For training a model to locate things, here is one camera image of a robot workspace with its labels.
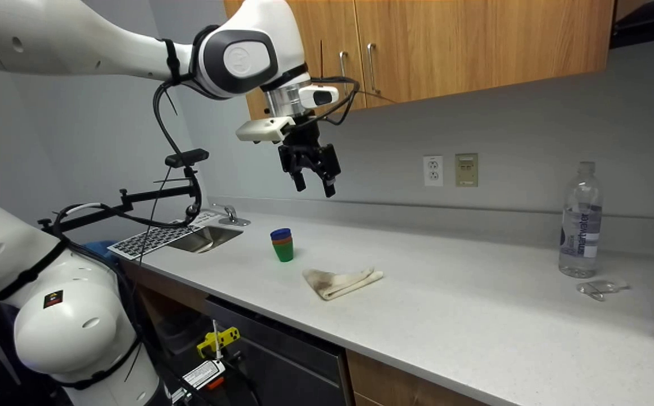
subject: plastic bottle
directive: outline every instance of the plastic bottle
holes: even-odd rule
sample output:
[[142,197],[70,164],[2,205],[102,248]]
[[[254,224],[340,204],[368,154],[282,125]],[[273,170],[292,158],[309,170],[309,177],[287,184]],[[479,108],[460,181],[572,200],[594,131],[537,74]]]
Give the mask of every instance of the plastic bottle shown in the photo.
[[592,278],[598,273],[599,220],[601,190],[594,178],[594,162],[583,161],[562,210],[560,270],[570,278]]

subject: upper cabinet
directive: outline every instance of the upper cabinet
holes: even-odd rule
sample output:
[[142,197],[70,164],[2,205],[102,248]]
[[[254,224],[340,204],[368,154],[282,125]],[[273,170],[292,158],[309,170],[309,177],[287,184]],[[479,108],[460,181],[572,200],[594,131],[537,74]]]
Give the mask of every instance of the upper cabinet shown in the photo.
[[[227,14],[240,0],[225,0]],[[614,0],[288,0],[309,72],[358,78],[357,108],[607,66]],[[264,96],[247,96],[264,112]]]

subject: wall outlet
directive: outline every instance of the wall outlet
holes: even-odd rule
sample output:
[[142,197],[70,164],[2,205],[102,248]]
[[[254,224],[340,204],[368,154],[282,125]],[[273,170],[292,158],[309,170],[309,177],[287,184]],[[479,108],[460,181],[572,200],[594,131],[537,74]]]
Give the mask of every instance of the wall outlet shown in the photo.
[[441,155],[421,155],[421,182],[423,187],[441,187]]
[[456,184],[457,187],[478,187],[478,154],[456,154]]

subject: towel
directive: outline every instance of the towel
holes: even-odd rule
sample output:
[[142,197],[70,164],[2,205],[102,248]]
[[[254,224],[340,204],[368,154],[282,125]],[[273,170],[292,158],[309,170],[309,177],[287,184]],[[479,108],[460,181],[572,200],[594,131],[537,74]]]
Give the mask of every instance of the towel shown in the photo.
[[325,299],[335,299],[348,296],[357,288],[373,284],[376,280],[385,278],[382,270],[368,269],[362,273],[326,273],[326,270],[305,270],[305,281]]

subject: white countertop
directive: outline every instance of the white countertop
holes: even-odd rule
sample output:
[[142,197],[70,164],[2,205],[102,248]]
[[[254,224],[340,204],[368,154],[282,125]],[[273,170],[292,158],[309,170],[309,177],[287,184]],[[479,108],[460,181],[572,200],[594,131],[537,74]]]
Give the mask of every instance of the white countertop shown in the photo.
[[[594,302],[545,248],[247,214],[205,255],[163,248],[154,270],[485,403],[654,403],[654,259],[601,255],[632,290]],[[295,259],[267,233],[288,225]],[[378,269],[385,280],[323,302],[301,270]]]

